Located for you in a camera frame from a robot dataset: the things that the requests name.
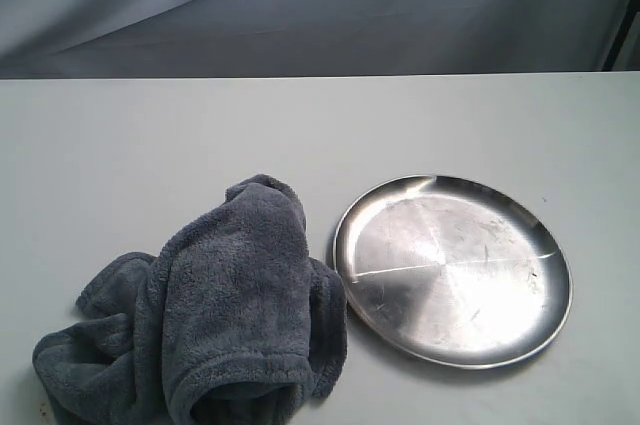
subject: fluffy microfiber towel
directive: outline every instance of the fluffy microfiber towel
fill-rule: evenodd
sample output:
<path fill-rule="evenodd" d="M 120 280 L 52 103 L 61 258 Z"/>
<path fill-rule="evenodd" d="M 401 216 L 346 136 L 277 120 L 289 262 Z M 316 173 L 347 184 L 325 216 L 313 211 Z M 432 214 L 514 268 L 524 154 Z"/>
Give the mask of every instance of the fluffy microfiber towel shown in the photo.
<path fill-rule="evenodd" d="M 35 370 L 58 421 L 281 424 L 326 397 L 346 357 L 339 277 L 309 257 L 295 193 L 259 175 L 178 232 L 156 258 L 94 278 L 88 320 L 44 337 Z"/>

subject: stainless steel plate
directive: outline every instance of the stainless steel plate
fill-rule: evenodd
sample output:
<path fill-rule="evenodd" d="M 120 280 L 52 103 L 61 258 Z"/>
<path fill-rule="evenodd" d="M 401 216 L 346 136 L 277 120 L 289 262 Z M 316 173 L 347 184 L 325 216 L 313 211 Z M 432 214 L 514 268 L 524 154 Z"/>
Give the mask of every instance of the stainless steel plate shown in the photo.
<path fill-rule="evenodd" d="M 539 352 L 571 305 L 551 234 L 505 195 L 467 180 L 406 177 L 360 197 L 333 246 L 352 308 L 396 347 L 460 368 Z"/>

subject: table surface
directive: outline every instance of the table surface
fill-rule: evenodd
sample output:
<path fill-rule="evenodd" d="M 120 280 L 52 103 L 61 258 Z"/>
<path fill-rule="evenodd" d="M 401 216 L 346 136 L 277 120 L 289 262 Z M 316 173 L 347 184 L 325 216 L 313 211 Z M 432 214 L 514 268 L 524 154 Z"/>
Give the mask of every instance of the table surface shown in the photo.
<path fill-rule="evenodd" d="M 640 73 L 0 82 L 0 423 L 52 423 L 31 368 L 113 257 L 157 253 L 257 172 L 300 195 L 310 250 L 360 193 L 410 174 L 496 188 L 563 247 L 575 286 L 538 358 L 460 371 L 353 317 L 334 393 L 292 423 L 640 421 Z"/>

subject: plate rim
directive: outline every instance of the plate rim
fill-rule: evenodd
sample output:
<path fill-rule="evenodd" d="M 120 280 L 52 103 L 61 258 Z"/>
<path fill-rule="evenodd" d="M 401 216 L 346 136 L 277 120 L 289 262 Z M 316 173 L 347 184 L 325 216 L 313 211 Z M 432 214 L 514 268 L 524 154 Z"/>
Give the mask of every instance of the plate rim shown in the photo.
<path fill-rule="evenodd" d="M 574 294 L 574 291 L 573 291 L 573 275 L 571 273 L 571 267 L 569 266 L 569 262 L 567 260 L 566 253 L 564 252 L 564 250 L 560 246 L 560 243 L 556 240 L 555 235 L 547 227 L 547 225 L 544 224 L 542 221 L 540 221 L 538 219 L 537 215 L 531 213 L 527 207 L 525 207 L 524 205 L 522 205 L 520 202 L 516 201 L 515 199 L 511 198 L 510 195 L 507 195 L 507 194 L 501 192 L 500 190 L 498 190 L 498 189 L 496 189 L 494 187 L 491 187 L 491 186 L 488 186 L 488 185 L 484 185 L 484 184 L 482 184 L 480 182 L 477 182 L 475 180 L 470 180 L 468 178 L 454 177 L 452 175 L 437 175 L 437 174 L 403 175 L 401 177 L 396 177 L 396 178 L 392 178 L 390 180 L 386 180 L 384 182 L 379 183 L 378 185 L 375 185 L 374 187 L 371 187 L 366 192 L 364 192 L 361 195 L 359 195 L 349 205 L 349 207 L 347 207 L 345 212 L 340 217 L 340 220 L 338 221 L 338 224 L 336 225 L 335 232 L 333 234 L 332 245 L 331 245 L 331 254 L 332 254 L 332 259 L 333 259 L 332 261 L 333 261 L 334 270 L 340 276 L 340 278 L 342 280 L 344 280 L 342 275 L 340 274 L 340 272 L 338 270 L 338 258 L 337 258 L 338 237 L 340 235 L 340 231 L 342 230 L 344 221 L 346 220 L 346 218 L 351 213 L 351 210 L 353 210 L 353 208 L 356 205 L 358 205 L 358 203 L 360 203 L 360 201 L 362 199 L 364 199 L 367 195 L 371 194 L 375 190 L 377 190 L 379 188 L 382 188 L 385 185 L 389 185 L 389 184 L 391 184 L 393 182 L 398 182 L 400 180 L 407 180 L 407 179 L 411 179 L 411 178 L 430 178 L 430 179 L 437 180 L 439 177 L 450 178 L 450 179 L 455 179 L 455 180 L 465 180 L 467 182 L 470 182 L 470 183 L 473 183 L 473 184 L 477 184 L 477 185 L 482 186 L 482 187 L 487 187 L 487 188 L 489 188 L 489 189 L 491 189 L 491 190 L 493 190 L 495 192 L 498 192 L 498 193 L 504 195 L 505 197 L 509 198 L 509 200 L 512 200 L 518 206 L 522 207 L 527 213 L 531 214 L 531 216 L 535 217 L 536 220 L 538 220 L 542 224 L 542 226 L 545 228 L 545 230 L 547 230 L 547 232 L 549 233 L 549 235 L 551 236 L 551 238 L 555 242 L 556 246 L 558 247 L 558 250 L 560 251 L 560 254 L 562 255 L 562 259 L 563 259 L 562 261 L 564 263 L 564 268 L 565 268 L 565 270 L 567 272 L 567 279 L 568 279 L 568 285 L 569 285 L 567 304 L 566 304 L 566 307 L 565 307 L 565 310 L 564 310 L 564 314 L 563 314 L 562 319 L 560 320 L 560 322 L 558 322 L 558 325 L 556 326 L 556 328 L 537 347 L 529 350 L 526 353 L 518 355 L 517 357 L 510 358 L 508 360 L 501 360 L 501 361 L 491 362 L 491 363 L 465 364 L 465 363 L 458 363 L 458 362 L 454 362 L 454 361 L 440 360 L 440 359 L 437 359 L 437 358 L 421 355 L 421 354 L 419 354 L 417 352 L 414 352 L 413 350 L 408 349 L 407 347 L 404 347 L 401 343 L 398 343 L 397 341 L 392 340 L 391 338 L 387 337 L 384 333 L 380 332 L 380 330 L 377 328 L 377 326 L 375 325 L 375 323 L 373 323 L 372 320 L 369 320 L 364 313 L 361 313 L 361 311 L 359 310 L 359 307 L 354 305 L 355 299 L 353 297 L 353 294 L 351 293 L 350 288 L 345 286 L 344 290 L 345 290 L 345 293 L 346 293 L 346 296 L 347 296 L 347 303 L 349 304 L 351 309 L 353 309 L 353 311 L 356 313 L 358 318 L 360 320 L 362 320 L 378 337 L 380 337 L 382 340 L 384 340 L 387 344 L 393 346 L 394 348 L 400 350 L 401 352 L 407 353 L 407 354 L 409 354 L 411 356 L 417 357 L 417 358 L 419 358 L 421 360 L 426 360 L 426 361 L 431 362 L 431 363 L 436 363 L 436 364 L 439 364 L 439 365 L 444 365 L 444 366 L 453 367 L 453 368 L 462 369 L 462 370 L 488 370 L 488 369 L 491 369 L 491 368 L 498 368 L 498 367 L 505 367 L 505 366 L 508 366 L 508 365 L 513 365 L 513 364 L 525 361 L 525 360 L 527 360 L 527 359 L 539 354 L 540 352 L 545 350 L 551 344 L 551 342 L 553 342 L 556 339 L 556 337 L 560 334 L 560 331 L 564 328 L 564 326 L 565 326 L 565 324 L 567 322 L 567 319 L 569 318 L 569 312 L 571 311 L 571 307 L 573 305 L 573 294 Z"/>

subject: towel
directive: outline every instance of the towel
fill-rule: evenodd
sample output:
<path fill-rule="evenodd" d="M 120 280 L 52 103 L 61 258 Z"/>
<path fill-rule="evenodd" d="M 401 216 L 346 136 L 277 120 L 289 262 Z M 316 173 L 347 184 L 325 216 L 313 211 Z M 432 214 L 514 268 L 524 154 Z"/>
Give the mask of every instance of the towel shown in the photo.
<path fill-rule="evenodd" d="M 326 397 L 346 358 L 339 277 L 309 257 L 302 205 L 258 175 L 171 238 L 85 288 L 88 320 L 44 337 L 33 365 L 59 423 L 282 424 Z"/>

